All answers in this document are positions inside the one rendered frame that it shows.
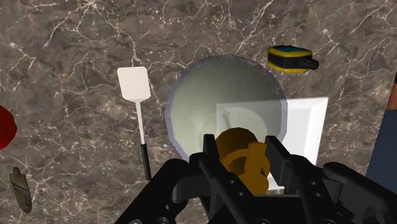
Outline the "grey-green knife blade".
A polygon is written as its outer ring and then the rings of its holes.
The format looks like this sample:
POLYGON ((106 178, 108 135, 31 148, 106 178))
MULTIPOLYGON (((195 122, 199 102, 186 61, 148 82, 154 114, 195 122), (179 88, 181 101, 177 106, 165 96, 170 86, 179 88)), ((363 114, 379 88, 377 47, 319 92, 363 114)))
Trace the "grey-green knife blade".
POLYGON ((25 175, 20 172, 18 167, 13 167, 13 172, 9 174, 9 177, 13 193, 21 210, 29 214, 32 211, 32 198, 25 175))

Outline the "blue and brown box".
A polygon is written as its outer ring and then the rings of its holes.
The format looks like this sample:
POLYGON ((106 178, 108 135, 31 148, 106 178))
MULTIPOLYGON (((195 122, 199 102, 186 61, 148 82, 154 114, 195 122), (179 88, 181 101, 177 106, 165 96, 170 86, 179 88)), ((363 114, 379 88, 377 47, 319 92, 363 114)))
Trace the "blue and brown box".
POLYGON ((366 177, 397 194, 397 73, 366 177))

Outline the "white square plate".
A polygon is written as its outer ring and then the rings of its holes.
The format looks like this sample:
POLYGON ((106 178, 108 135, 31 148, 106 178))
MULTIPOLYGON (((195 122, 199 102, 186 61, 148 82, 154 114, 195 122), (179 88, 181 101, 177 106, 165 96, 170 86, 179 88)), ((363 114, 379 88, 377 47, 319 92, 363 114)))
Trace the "white square plate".
MULTIPOLYGON (((250 130, 259 142, 275 136, 291 153, 317 161, 328 98, 281 99, 219 103, 216 106, 218 136, 231 128, 250 130)), ((280 190, 270 172, 269 190, 280 190)))

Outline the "translucent grey bowl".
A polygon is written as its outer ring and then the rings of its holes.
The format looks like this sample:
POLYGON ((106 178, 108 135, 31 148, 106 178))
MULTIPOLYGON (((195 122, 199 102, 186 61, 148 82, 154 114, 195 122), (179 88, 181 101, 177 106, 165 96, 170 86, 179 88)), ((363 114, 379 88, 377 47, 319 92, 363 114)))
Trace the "translucent grey bowl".
POLYGON ((203 149, 205 134, 234 127, 282 141, 288 103, 279 82, 261 64, 236 55, 206 57, 183 70, 169 91, 165 121, 183 160, 203 149))

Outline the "red round object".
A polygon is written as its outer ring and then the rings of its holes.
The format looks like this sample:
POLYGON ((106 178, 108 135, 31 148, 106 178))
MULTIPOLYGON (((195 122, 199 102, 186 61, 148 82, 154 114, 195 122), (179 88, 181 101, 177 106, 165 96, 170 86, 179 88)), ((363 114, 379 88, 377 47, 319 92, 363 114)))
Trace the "red round object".
POLYGON ((14 116, 6 108, 0 106, 0 150, 11 143, 16 133, 14 116))

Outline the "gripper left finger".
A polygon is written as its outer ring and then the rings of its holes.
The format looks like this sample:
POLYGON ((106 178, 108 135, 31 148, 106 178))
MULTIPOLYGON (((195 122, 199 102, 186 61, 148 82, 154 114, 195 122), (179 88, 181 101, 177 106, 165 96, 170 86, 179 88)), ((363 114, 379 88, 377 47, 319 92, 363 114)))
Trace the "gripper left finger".
POLYGON ((188 161, 166 161, 115 224, 176 224, 193 198, 202 201, 208 224, 256 224, 248 206, 254 197, 223 167, 212 134, 204 136, 203 151, 188 161))

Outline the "brown mug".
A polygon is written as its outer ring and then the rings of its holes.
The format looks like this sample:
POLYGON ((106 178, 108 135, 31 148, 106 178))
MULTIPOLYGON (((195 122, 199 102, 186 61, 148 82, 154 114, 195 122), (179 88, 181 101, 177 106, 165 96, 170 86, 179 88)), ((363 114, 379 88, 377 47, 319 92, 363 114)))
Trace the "brown mug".
POLYGON ((216 138, 219 159, 254 195, 265 195, 269 189, 270 162, 265 156, 267 145, 259 142, 247 129, 236 127, 216 138))

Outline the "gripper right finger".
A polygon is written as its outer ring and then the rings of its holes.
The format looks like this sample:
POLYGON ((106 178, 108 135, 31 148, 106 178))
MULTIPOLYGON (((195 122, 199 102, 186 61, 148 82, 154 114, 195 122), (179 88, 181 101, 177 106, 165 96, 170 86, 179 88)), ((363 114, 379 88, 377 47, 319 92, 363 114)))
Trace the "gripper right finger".
POLYGON ((275 136, 265 144, 270 172, 287 194, 300 197, 307 224, 397 224, 397 194, 344 164, 317 167, 275 136))

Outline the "yellow and black tape measure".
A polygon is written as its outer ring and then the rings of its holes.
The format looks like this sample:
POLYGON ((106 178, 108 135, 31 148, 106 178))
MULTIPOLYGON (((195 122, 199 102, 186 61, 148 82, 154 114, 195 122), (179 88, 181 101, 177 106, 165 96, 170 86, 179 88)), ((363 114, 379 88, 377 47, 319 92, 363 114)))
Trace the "yellow and black tape measure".
POLYGON ((304 73, 316 70, 319 62, 312 57, 312 52, 305 48, 291 45, 272 46, 267 52, 268 65, 286 73, 304 73))

